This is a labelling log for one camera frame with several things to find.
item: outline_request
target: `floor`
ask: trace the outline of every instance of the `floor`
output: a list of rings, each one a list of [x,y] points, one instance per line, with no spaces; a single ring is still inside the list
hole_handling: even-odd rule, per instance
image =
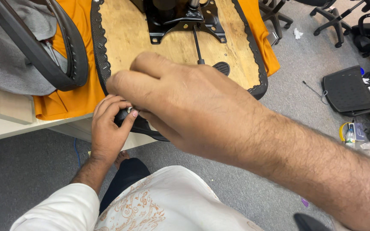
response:
[[[339,0],[335,6],[343,12],[353,3]],[[360,8],[345,19],[348,24],[356,24],[363,15]],[[321,15],[310,17],[311,10],[312,7],[295,1],[287,2],[281,9],[294,23],[290,29],[283,29],[283,39],[273,47],[281,69],[269,77],[268,92],[261,103],[338,139],[338,127],[350,118],[333,112],[302,81],[322,92],[323,76],[354,65],[370,71],[370,59],[363,59],[348,37],[336,49],[332,28],[313,36],[313,31],[326,20]],[[294,28],[304,33],[301,39],[295,40]],[[48,129],[0,140],[0,230],[8,230],[24,212],[69,183],[78,170],[73,144],[74,138]],[[84,163],[90,143],[77,140],[76,147]],[[306,208],[295,193],[247,171],[183,153],[164,142],[128,152],[140,158],[151,172],[169,165],[189,168],[208,183],[223,203],[264,230],[296,231],[292,216],[297,212],[309,214],[333,228],[330,218],[320,209],[312,204]],[[100,197],[115,172],[112,167]]]

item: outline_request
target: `plastic bottle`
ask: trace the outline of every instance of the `plastic bottle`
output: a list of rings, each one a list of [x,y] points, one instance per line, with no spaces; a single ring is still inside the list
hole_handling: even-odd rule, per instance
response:
[[[355,148],[355,133],[352,128],[350,128],[345,135],[345,145]]]

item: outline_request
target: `orange cloth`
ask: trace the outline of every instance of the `orange cloth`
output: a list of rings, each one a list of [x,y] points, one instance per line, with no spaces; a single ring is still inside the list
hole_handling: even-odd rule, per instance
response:
[[[72,91],[62,92],[56,90],[46,96],[33,96],[35,116],[40,120],[58,120],[83,116],[93,112],[96,104],[105,97],[95,68],[90,22],[91,1],[57,0],[57,2],[74,21],[84,40],[89,65],[88,81],[84,86]],[[261,19],[258,1],[239,0],[239,3],[261,52],[266,73],[270,76],[275,73],[280,66],[266,39],[269,33]],[[58,26],[57,32],[53,37],[53,47],[64,57],[67,56],[62,34]]]
[[[269,32],[262,21],[258,1],[256,0],[238,0],[243,14],[248,20],[249,27],[257,42],[258,49],[261,52],[262,60],[265,64],[265,70],[268,76],[272,75],[281,67],[276,59],[269,41],[266,39]]]
[[[45,96],[33,96],[35,116],[40,120],[58,120],[82,116],[94,111],[96,104],[105,97],[95,68],[94,48],[91,36],[91,1],[57,0],[74,21],[85,44],[88,57],[88,80],[86,84],[72,91],[59,90]],[[53,47],[67,56],[62,34],[57,26]]]

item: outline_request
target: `black pants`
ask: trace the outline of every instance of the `black pants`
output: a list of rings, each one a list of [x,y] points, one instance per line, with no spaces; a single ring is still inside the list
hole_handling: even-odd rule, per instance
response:
[[[125,159],[111,181],[108,190],[102,198],[100,214],[118,197],[121,192],[135,182],[151,175],[148,168],[138,158]]]

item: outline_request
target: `fingernail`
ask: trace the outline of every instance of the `fingernail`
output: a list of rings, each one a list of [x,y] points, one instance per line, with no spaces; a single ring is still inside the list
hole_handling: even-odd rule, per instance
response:
[[[132,111],[132,115],[133,115],[134,117],[137,117],[137,116],[138,116],[138,111],[137,111],[137,110],[133,110],[133,111]]]

